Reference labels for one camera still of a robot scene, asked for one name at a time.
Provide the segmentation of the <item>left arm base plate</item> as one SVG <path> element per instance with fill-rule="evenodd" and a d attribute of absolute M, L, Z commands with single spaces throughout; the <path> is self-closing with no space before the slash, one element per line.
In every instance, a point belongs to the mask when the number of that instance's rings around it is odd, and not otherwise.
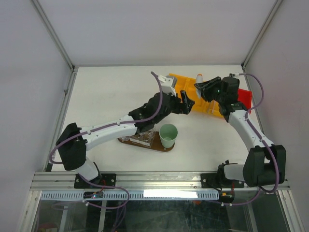
<path fill-rule="evenodd" d="M 98 185 L 101 186 L 112 186 L 114 187 L 116 184 L 116 174 L 113 173 L 103 173 L 93 180 L 89 181 L 91 184 L 86 182 L 79 174 L 75 175 L 74 188 L 75 189 L 94 189 L 98 188 Z"/>

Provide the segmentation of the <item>clear glass holder block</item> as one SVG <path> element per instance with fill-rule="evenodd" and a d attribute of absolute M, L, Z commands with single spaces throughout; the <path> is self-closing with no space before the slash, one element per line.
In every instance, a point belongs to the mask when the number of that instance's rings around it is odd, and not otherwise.
<path fill-rule="evenodd" d="M 144 147 L 151 147 L 155 138 L 155 133 L 156 131 L 151 129 L 146 132 L 131 136 L 129 141 Z"/>

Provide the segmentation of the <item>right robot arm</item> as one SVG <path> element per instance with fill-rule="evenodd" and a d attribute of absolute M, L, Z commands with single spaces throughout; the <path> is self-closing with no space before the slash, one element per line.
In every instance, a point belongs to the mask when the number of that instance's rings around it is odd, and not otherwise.
<path fill-rule="evenodd" d="M 236 130 L 248 150 L 244 164 L 219 165 L 216 183 L 227 187 L 235 180 L 261 189 L 272 185 L 274 192 L 285 179 L 286 150 L 274 144 L 251 121 L 251 110 L 239 101 L 239 84 L 240 80 L 233 74 L 206 82 L 197 78 L 194 84 L 204 101 L 218 102 L 220 114 Z"/>

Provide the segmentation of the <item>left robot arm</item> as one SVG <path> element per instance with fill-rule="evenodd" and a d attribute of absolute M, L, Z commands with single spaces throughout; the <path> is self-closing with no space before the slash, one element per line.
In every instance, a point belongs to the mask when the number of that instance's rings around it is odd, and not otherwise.
<path fill-rule="evenodd" d="M 96 164 L 86 156 L 87 151 L 110 140 L 151 130 L 171 113 L 187 115 L 194 104 L 184 90 L 180 96 L 156 93 L 144 105 L 113 122 L 88 127 L 70 123 L 56 142 L 60 163 L 66 171 L 75 171 L 89 187 L 95 188 L 100 185 L 101 176 Z"/>

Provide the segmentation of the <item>green plastic cup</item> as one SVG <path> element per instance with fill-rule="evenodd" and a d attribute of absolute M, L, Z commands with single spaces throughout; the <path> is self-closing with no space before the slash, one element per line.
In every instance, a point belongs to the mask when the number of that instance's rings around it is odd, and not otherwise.
<path fill-rule="evenodd" d="M 173 124 L 164 124 L 159 129 L 159 137 L 164 148 L 171 148 L 178 136 L 178 130 Z"/>

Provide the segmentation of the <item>white toothpaste tube white cap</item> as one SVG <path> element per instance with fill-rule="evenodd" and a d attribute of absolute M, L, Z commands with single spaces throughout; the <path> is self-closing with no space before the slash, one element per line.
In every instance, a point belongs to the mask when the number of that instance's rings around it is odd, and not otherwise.
<path fill-rule="evenodd" d="M 197 85 L 196 87 L 196 93 L 197 93 L 197 97 L 199 99 L 201 99 L 201 90 L 200 90 L 200 83 L 203 82 L 203 75 L 201 73 L 199 73 L 197 76 L 196 76 L 196 83 L 195 85 Z"/>

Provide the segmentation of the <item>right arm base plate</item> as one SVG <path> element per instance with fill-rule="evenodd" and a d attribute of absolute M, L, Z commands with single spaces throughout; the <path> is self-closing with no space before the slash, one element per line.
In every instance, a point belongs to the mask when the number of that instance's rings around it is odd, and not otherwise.
<path fill-rule="evenodd" d="M 237 180 L 229 180 L 217 173 L 202 173 L 200 175 L 201 187 L 203 189 L 236 189 L 244 188 L 244 183 Z"/>

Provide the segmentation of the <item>clear glass tumbler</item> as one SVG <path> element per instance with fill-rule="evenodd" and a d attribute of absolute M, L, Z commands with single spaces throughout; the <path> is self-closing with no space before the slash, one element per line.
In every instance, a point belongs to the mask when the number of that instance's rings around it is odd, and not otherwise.
<path fill-rule="evenodd" d="M 129 141 L 129 140 L 130 140 L 130 136 L 121 137 L 120 140 L 121 140 L 122 142 Z"/>

